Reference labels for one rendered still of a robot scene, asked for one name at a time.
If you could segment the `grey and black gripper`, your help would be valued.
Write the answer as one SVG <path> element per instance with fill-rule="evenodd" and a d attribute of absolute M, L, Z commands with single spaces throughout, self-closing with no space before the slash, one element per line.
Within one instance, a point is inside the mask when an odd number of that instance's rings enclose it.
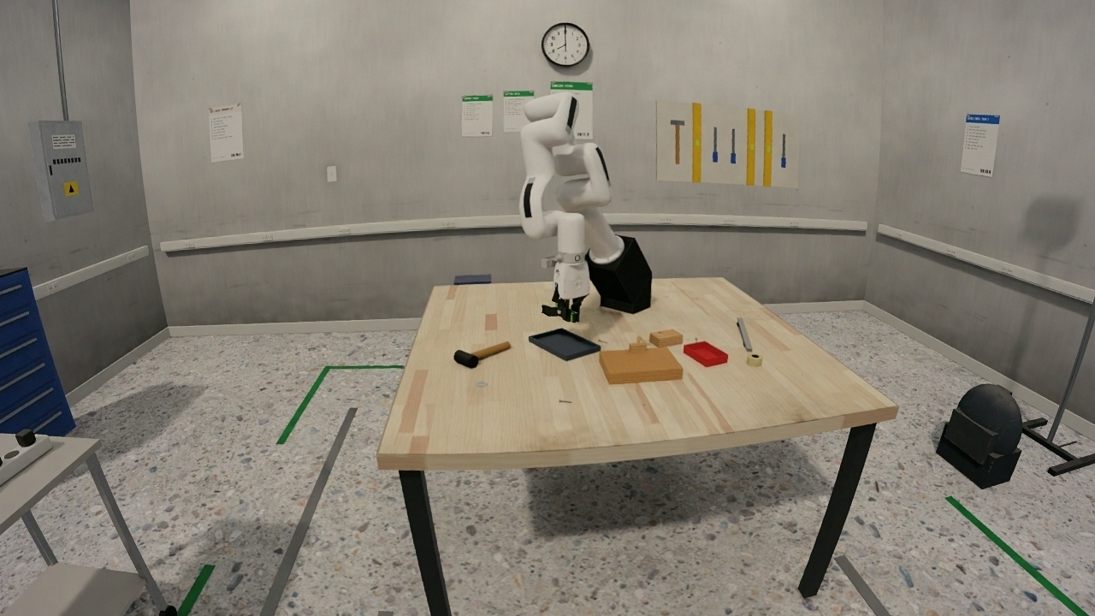
<path fill-rule="evenodd" d="M 562 305 L 562 319 L 568 321 L 569 323 L 570 311 L 580 313 L 583 300 L 588 295 L 588 263 L 556 263 L 553 276 L 552 301 L 553 303 Z"/>

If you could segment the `red open tray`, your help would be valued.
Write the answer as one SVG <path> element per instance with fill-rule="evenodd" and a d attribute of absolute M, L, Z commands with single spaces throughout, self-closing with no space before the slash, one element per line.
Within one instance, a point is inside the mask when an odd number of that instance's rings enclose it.
<path fill-rule="evenodd" d="M 684 346 L 684 355 L 690 356 L 690 358 L 696 360 L 703 367 L 726 364 L 728 360 L 727 353 L 724 353 L 715 346 L 711 346 L 707 341 L 687 344 Z"/>

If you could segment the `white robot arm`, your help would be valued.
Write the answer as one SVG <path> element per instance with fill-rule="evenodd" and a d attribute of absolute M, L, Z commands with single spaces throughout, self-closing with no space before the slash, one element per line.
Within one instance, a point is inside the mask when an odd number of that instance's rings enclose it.
<path fill-rule="evenodd" d="M 578 113 L 579 102 L 570 92 L 525 103 L 525 117 L 530 124 L 520 130 L 525 186 L 519 211 L 525 235 L 529 239 L 558 235 L 558 256 L 543 258 L 542 267 L 545 269 L 555 268 L 558 261 L 585 261 L 585 241 L 593 263 L 614 261 L 624 251 L 624 241 L 618 235 L 615 237 L 599 208 L 613 200 L 606 155 L 593 143 L 577 144 L 572 129 Z M 556 172 L 562 176 L 589 175 L 589 178 L 560 184 L 556 198 L 565 213 L 560 210 L 542 211 L 542 193 Z"/>

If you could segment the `grey long flat bar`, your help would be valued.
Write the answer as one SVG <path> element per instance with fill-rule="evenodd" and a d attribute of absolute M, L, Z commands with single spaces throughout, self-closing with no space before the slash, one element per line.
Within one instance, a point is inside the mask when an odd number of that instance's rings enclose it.
<path fill-rule="evenodd" d="M 749 340 L 749 335 L 748 335 L 746 328 L 744 328 L 744 319 L 742 318 L 737 318 L 737 321 L 738 321 L 737 328 L 740 332 L 740 335 L 742 335 L 744 348 L 746 348 L 747 352 L 752 352 L 752 350 L 754 350 L 754 348 L 752 348 L 751 342 Z M 742 330 L 740 330 L 740 329 L 742 329 Z"/>

